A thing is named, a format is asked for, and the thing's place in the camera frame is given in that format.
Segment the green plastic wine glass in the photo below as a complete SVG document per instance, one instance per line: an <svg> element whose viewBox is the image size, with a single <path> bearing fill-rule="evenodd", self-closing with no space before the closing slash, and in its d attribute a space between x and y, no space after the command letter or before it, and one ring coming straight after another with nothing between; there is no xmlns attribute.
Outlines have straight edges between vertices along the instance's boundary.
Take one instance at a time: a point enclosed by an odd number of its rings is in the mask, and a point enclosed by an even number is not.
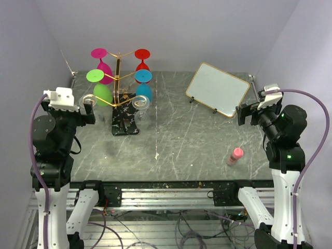
<svg viewBox="0 0 332 249"><path fill-rule="evenodd" d="M93 89L93 95L97 98L96 104L98 106L108 106L113 101L113 93L107 85L101 83L104 76L104 72L100 69L90 70L86 74L86 79L89 82L96 83Z"/></svg>

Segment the pink plastic wine glass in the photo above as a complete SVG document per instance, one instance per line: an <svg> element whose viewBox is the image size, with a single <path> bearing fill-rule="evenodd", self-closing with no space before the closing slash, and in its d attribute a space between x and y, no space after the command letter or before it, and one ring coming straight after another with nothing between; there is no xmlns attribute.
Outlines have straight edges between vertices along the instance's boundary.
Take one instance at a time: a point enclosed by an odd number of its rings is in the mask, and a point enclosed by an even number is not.
<svg viewBox="0 0 332 249"><path fill-rule="evenodd" d="M107 50L104 48L95 48L91 51L91 56L95 59L100 60L97 69L102 70L105 74L103 79L100 80L100 83L104 85L109 85L114 81L112 78L107 76L107 75L113 76L113 71L111 67L102 60L107 55L108 55Z"/></svg>

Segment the clear glass cup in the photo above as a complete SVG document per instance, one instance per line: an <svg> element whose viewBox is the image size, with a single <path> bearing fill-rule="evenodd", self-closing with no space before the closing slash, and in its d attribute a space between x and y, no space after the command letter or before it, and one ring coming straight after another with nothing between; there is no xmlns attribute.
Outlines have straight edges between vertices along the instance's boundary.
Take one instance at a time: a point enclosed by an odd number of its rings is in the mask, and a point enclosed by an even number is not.
<svg viewBox="0 0 332 249"><path fill-rule="evenodd" d="M85 94L80 97L78 105L82 114L86 114L84 104L92 104L92 109L96 118L96 122L105 122L106 118L102 107L97 105L97 98L93 94Z"/></svg>
<svg viewBox="0 0 332 249"><path fill-rule="evenodd" d="M147 112L150 106L150 100L147 96L137 95L132 100L132 105L136 109L134 114L134 122L139 129L145 129L150 122L150 116Z"/></svg>

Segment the gold wine glass rack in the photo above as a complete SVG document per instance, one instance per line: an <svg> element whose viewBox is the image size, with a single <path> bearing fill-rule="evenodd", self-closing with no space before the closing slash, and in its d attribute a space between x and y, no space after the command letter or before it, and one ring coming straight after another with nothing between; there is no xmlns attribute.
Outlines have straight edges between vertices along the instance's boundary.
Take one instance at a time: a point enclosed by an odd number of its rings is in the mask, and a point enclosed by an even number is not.
<svg viewBox="0 0 332 249"><path fill-rule="evenodd" d="M137 135L139 129L134 122L135 110L131 104L135 94L127 93L125 89L121 90L120 88L120 81L130 76L130 74L121 76L121 58L124 55L121 53L112 54L108 51L107 53L116 58L116 67L114 71L112 70L113 76L107 75L114 80L107 85L113 93L113 101L109 104L112 107L112 135Z"/></svg>

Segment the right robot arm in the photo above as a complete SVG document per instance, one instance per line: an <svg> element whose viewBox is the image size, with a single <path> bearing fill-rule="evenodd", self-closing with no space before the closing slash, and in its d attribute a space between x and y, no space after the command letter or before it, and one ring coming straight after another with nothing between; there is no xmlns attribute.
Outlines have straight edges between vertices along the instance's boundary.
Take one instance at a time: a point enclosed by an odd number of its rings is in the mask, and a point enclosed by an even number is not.
<svg viewBox="0 0 332 249"><path fill-rule="evenodd" d="M274 214L270 215L254 187L232 189L229 201L246 208L255 227L256 248L312 248L303 234L300 205L294 200L299 196L296 181L305 167L298 140L307 126L306 111L296 105L259 109L258 104L242 104L236 111L239 125L250 116L251 125L260 126L268 139L265 150L274 185Z"/></svg>

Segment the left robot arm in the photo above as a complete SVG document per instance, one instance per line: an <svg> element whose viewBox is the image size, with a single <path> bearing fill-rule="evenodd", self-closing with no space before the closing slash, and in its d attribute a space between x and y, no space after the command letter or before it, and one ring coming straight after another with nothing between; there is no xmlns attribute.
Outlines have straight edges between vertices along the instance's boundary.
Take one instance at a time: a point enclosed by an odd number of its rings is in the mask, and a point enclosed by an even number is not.
<svg viewBox="0 0 332 249"><path fill-rule="evenodd" d="M48 100L37 103L46 115L30 118L29 150L32 187L38 204L38 248L83 248L83 229L95 206L105 202L102 181L84 181L74 209L67 217L67 195L73 168L73 142L78 127L95 124L92 101L84 102L85 113L55 109Z"/></svg>

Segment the small pink bottle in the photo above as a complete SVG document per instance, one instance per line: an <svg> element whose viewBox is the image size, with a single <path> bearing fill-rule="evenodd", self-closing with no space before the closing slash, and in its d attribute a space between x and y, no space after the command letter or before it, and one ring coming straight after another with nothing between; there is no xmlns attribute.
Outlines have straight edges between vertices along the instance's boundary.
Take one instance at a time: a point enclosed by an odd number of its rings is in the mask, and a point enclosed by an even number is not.
<svg viewBox="0 0 332 249"><path fill-rule="evenodd" d="M242 150L242 148L239 148L239 147L235 148L233 150L233 152L230 154L230 156L228 157L227 164L228 165L234 165L234 164L236 164L236 162L240 158L242 158L243 155L244 155L244 151Z"/></svg>

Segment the red plastic wine glass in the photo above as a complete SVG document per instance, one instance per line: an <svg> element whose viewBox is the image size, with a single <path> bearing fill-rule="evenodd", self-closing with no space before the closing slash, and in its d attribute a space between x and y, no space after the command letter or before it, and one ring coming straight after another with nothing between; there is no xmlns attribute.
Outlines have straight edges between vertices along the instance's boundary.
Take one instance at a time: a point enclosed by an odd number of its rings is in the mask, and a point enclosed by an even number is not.
<svg viewBox="0 0 332 249"><path fill-rule="evenodd" d="M148 65L145 63L144 60L148 59L150 57L150 51L144 48L138 49L134 53L135 57L139 59L141 62L140 64L136 67L136 72L139 70L148 70L150 71L150 68Z"/></svg>

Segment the aluminium frame rail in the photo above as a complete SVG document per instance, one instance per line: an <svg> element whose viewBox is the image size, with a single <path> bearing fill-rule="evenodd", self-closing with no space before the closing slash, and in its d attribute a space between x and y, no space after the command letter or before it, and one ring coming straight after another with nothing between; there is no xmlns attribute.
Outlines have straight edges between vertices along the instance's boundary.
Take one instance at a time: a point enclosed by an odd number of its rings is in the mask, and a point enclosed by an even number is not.
<svg viewBox="0 0 332 249"><path fill-rule="evenodd" d="M242 204L237 202L212 199L213 189L125 189L121 190L120 197L108 199L108 208L114 211L136 211L136 210L218 210L222 207L229 209L239 209ZM274 207L274 189L256 188L257 195L262 203L271 209ZM78 189L69 189L66 198L66 209L73 210ZM28 204L29 210L37 210L38 203L33 192Z"/></svg>

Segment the blue plastic wine glass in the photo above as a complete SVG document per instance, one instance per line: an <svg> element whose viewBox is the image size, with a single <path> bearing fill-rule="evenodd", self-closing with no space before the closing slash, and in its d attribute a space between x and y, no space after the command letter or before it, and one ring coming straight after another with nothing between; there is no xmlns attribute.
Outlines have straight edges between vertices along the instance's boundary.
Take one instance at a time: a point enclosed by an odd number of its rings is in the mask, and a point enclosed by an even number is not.
<svg viewBox="0 0 332 249"><path fill-rule="evenodd" d="M140 83L136 89L136 95L146 96L152 102L153 91L148 84L152 79L152 73L149 70L138 70L135 72L135 79Z"/></svg>

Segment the gold framed whiteboard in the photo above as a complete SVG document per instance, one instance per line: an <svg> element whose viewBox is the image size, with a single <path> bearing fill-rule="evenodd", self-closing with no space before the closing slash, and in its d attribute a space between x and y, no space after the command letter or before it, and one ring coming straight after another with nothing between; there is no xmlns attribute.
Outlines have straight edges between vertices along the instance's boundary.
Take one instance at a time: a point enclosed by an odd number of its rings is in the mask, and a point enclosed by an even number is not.
<svg viewBox="0 0 332 249"><path fill-rule="evenodd" d="M226 117L233 117L250 84L205 62L194 74L186 95Z"/></svg>

